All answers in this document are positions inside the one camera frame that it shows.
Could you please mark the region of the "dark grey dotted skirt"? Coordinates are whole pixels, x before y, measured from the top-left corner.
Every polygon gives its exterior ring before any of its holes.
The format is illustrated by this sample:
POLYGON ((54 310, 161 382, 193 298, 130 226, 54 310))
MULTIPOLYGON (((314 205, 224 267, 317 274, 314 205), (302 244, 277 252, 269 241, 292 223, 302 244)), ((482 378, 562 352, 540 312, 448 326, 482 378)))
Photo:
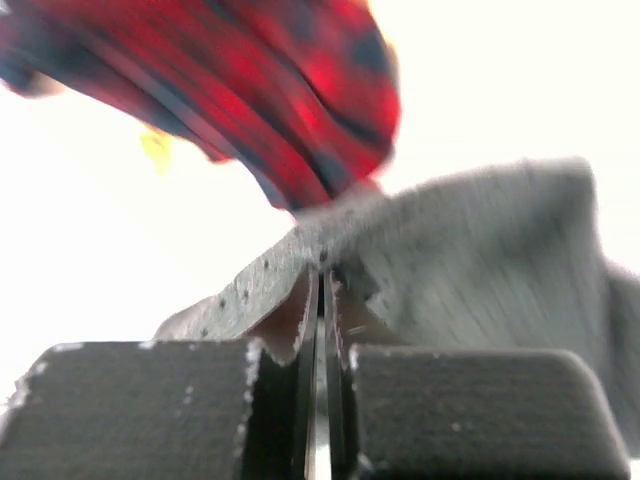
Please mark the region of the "dark grey dotted skirt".
POLYGON ((165 320, 159 339, 235 337, 307 270, 337 270, 395 333, 435 347, 547 347, 600 377, 639 454, 639 278, 611 263, 580 159, 522 163, 387 197, 357 190, 300 216, 218 294, 165 320))

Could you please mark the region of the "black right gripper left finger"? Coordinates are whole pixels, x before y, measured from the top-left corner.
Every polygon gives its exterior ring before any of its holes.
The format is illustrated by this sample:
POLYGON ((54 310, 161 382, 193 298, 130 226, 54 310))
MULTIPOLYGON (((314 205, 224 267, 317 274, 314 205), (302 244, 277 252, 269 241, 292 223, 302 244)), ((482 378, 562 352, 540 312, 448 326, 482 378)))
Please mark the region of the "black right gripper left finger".
POLYGON ((5 479, 304 479, 319 279, 231 341, 47 350, 1 420, 5 479))

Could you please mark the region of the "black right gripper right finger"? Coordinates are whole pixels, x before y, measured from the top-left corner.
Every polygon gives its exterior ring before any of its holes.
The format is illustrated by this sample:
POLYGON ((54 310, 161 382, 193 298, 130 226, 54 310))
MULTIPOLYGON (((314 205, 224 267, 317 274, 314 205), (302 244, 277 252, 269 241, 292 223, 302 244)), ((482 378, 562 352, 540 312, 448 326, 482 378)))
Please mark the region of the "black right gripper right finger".
POLYGON ((333 479, 627 479, 593 371, 563 350, 411 346, 332 276, 324 328, 333 479))

